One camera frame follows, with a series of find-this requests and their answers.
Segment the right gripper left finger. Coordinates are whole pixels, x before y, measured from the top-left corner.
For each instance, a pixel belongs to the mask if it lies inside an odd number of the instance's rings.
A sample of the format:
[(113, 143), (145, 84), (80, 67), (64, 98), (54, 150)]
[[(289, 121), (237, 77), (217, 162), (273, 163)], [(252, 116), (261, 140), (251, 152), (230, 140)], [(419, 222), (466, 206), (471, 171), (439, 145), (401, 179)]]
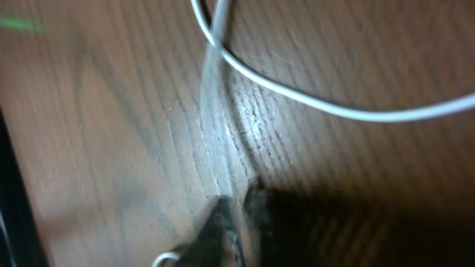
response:
[(229, 197), (216, 199), (203, 227), (175, 263), (176, 266), (238, 265), (238, 230), (231, 204)]

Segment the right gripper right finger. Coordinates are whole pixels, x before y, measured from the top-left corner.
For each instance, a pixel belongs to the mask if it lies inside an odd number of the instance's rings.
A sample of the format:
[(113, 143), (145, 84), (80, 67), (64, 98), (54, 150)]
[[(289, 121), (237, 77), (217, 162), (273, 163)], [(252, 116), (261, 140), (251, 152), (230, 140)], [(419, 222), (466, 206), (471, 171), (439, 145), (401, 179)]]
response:
[(258, 235), (261, 266), (319, 265), (301, 202), (300, 196), (290, 191), (249, 187), (243, 210)]

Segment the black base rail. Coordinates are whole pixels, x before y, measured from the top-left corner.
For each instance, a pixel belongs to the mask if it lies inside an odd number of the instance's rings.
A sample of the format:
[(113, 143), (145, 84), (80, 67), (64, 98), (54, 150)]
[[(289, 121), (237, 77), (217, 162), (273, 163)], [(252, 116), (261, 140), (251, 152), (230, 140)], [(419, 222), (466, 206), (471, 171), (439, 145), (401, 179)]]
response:
[(1, 265), (48, 265), (4, 119), (1, 119)]

